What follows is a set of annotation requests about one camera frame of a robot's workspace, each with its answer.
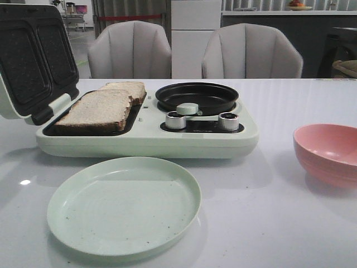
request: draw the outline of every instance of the bread slice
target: bread slice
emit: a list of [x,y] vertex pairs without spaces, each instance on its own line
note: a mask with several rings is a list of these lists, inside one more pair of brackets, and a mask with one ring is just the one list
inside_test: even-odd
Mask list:
[[116,90],[129,91],[133,98],[133,105],[141,105],[146,96],[145,85],[143,82],[130,81],[130,82],[107,83],[99,90],[103,90],[103,89],[116,89]]
[[86,135],[122,131],[132,106],[126,90],[96,90],[85,94],[55,123],[58,134]]

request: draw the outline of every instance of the red strip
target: red strip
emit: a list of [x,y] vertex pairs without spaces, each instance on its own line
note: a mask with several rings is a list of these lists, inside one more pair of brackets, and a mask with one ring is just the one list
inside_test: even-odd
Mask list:
[[143,16],[98,17],[98,20],[100,20],[100,21],[136,21],[136,20],[147,20],[149,18],[162,18],[162,15],[157,14],[157,15],[143,15]]

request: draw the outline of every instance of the pink bowl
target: pink bowl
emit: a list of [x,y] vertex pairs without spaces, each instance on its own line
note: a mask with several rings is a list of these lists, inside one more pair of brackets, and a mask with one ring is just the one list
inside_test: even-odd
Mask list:
[[357,188],[357,128],[315,124],[295,130],[294,148],[302,167],[334,186]]

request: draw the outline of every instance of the chair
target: chair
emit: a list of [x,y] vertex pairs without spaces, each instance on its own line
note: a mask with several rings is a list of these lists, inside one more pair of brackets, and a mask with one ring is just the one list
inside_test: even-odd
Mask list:
[[162,26],[128,21],[115,23],[88,48],[92,78],[170,78],[171,49]]
[[215,30],[202,60],[202,77],[300,78],[303,60],[278,29],[241,23]]
[[357,78],[357,60],[337,60],[332,67],[337,70],[334,78]]

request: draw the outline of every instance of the light green plate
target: light green plate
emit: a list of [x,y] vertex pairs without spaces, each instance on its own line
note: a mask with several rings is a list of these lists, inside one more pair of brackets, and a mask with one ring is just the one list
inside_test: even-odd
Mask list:
[[51,198],[47,221],[58,240],[75,250],[140,259],[175,243],[200,203],[200,187],[186,169],[125,157],[70,177]]

